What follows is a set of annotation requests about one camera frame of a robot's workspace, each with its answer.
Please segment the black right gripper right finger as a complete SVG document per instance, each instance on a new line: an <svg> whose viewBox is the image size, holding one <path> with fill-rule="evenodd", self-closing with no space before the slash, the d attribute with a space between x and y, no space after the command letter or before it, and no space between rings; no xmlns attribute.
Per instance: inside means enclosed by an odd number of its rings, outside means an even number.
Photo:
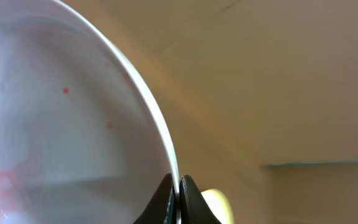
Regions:
<svg viewBox="0 0 358 224"><path fill-rule="evenodd" d="M180 181L180 211L182 224L221 224L190 175Z"/></svg>

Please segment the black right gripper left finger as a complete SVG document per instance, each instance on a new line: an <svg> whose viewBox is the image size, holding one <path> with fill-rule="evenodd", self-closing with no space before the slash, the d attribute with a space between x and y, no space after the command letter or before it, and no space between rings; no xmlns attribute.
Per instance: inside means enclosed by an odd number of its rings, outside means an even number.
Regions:
<svg viewBox="0 0 358 224"><path fill-rule="evenodd" d="M171 174L166 174L134 224L176 224L176 195Z"/></svg>

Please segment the yellow-green plate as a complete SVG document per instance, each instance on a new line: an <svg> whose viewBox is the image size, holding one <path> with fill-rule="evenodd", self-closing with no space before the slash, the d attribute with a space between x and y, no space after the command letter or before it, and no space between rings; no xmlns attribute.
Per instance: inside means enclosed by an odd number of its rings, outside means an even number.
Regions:
<svg viewBox="0 0 358 224"><path fill-rule="evenodd" d="M234 224L234 215L227 197L218 189L202 191L209 209L221 224Z"/></svg>

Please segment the white plate with red stain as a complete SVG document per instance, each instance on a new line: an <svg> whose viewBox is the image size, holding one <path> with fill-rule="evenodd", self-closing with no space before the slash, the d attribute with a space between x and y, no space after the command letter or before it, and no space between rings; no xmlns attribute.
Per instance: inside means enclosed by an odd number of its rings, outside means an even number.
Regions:
<svg viewBox="0 0 358 224"><path fill-rule="evenodd" d="M143 78L61 1L0 0L0 223L134 223L178 165Z"/></svg>

